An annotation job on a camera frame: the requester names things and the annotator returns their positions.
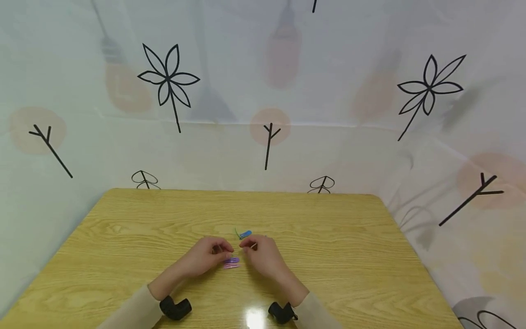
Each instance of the orange circle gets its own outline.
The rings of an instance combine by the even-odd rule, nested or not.
[[[272,123],[271,133],[275,136],[270,140],[270,145],[278,145],[290,134],[290,119],[287,114],[278,108],[265,108],[256,113],[250,121],[250,134],[254,141],[267,146],[269,131]]]
[[[351,116],[360,124],[380,117],[391,109],[395,97],[396,80],[394,70],[373,72],[358,89],[351,106]]]
[[[526,190],[526,165],[514,157],[499,153],[480,153],[471,157],[457,174],[457,188],[468,198],[481,187],[480,173],[485,181],[497,178],[483,192],[504,191],[503,194],[478,195],[470,205],[481,209],[505,209],[524,202],[521,191]]]
[[[42,137],[29,133],[37,132],[34,125],[37,125],[44,137],[47,137],[48,127],[51,127],[49,143],[53,148],[62,144],[66,136],[66,123],[62,118],[46,108],[22,107],[9,117],[9,134],[17,149],[28,154],[50,152]]]
[[[146,83],[127,65],[106,64],[106,90],[113,105],[123,112],[140,113],[151,109]]]

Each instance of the sleeve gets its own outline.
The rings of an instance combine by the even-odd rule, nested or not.
[[[292,309],[298,317],[294,321],[298,329],[342,329],[313,293],[309,293],[298,307]]]
[[[151,329],[162,315],[159,301],[144,285],[97,329]]]

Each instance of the wooden table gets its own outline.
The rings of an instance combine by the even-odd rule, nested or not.
[[[273,237],[344,328],[461,328],[375,196],[124,189],[100,199],[0,327],[95,328],[200,237],[237,246],[234,228]],[[173,297],[193,311],[158,328],[275,328],[268,306],[285,303],[243,260]]]

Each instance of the blue hair clip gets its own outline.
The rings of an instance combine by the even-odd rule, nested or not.
[[[244,233],[241,233],[239,234],[239,239],[240,240],[243,240],[244,238],[246,238],[247,236],[249,236],[250,234],[252,234],[252,231],[246,231]]]

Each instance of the white backdrop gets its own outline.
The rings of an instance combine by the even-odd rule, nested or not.
[[[313,190],[380,196],[466,327],[526,325],[526,4],[313,5],[2,2],[0,314],[112,187]]]

